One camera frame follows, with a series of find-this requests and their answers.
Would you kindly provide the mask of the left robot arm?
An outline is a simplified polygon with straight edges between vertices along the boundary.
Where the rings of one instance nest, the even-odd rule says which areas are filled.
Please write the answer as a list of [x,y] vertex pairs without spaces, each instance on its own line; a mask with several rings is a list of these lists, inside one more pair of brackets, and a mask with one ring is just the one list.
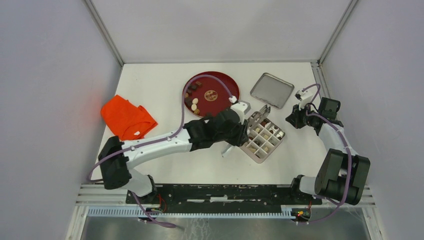
[[137,166],[172,154],[208,149],[220,142],[240,147],[248,140],[249,110],[247,103],[237,102],[216,116],[191,120],[169,135],[125,141],[110,137],[98,156],[104,188],[123,188],[145,204],[153,203],[157,198],[154,180],[137,171]]

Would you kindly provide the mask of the pink compartment box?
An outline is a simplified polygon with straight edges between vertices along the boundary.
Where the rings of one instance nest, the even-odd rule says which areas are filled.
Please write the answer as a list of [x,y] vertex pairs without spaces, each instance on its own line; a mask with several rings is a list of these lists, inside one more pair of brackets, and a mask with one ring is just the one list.
[[248,141],[240,147],[257,164],[262,164],[283,142],[286,133],[274,122],[265,118],[251,131]]

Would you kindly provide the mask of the metal tongs white handle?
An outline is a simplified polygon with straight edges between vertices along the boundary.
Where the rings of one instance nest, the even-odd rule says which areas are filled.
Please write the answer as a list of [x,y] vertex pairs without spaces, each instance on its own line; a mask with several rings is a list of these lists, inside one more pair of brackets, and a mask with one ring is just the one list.
[[[248,119],[247,119],[247,127],[246,134],[247,136],[254,131],[258,126],[266,119],[271,112],[271,107],[265,104],[259,111],[255,111]],[[226,157],[231,150],[233,150],[236,146],[232,144],[228,144],[224,150],[221,152],[221,156]]]

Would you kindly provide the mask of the red round tray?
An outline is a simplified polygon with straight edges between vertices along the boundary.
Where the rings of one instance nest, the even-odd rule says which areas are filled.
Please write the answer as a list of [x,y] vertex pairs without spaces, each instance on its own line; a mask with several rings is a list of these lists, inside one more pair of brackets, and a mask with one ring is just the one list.
[[238,100],[241,98],[239,86],[229,75],[219,71],[206,71],[199,73],[198,76],[203,77],[192,83],[186,83],[187,91],[183,92],[184,106],[192,114],[200,118],[214,117],[229,108],[231,103],[227,91]]

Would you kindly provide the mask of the orange cloth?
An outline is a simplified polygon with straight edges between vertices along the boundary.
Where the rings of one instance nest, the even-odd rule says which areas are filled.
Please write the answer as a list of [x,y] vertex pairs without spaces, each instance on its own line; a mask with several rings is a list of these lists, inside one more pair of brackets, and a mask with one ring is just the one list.
[[158,123],[141,105],[135,106],[120,95],[111,98],[100,110],[107,127],[121,141],[140,140]]

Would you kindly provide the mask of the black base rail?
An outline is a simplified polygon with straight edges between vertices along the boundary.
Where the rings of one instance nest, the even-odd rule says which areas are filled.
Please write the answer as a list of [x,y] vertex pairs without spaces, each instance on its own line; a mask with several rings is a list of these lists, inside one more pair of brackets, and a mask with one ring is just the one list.
[[144,207],[159,205],[168,214],[271,214],[322,204],[290,185],[276,184],[158,184],[138,200]]

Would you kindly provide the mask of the silver tin lid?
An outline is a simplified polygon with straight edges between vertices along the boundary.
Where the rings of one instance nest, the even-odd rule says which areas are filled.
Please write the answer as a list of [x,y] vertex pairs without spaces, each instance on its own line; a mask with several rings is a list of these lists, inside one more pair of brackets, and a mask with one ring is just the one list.
[[268,72],[264,72],[250,91],[250,95],[276,109],[282,109],[295,86]]

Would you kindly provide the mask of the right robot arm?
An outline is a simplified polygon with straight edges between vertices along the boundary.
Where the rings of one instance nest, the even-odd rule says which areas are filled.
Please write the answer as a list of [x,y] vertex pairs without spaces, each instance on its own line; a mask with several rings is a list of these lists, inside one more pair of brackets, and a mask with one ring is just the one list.
[[296,104],[286,121],[296,129],[312,127],[323,142],[327,154],[317,173],[310,177],[298,175],[289,189],[289,199],[302,204],[309,195],[336,201],[338,204],[357,205],[363,195],[371,162],[359,155],[349,144],[344,126],[337,120],[341,103],[322,98],[316,111],[313,104]]

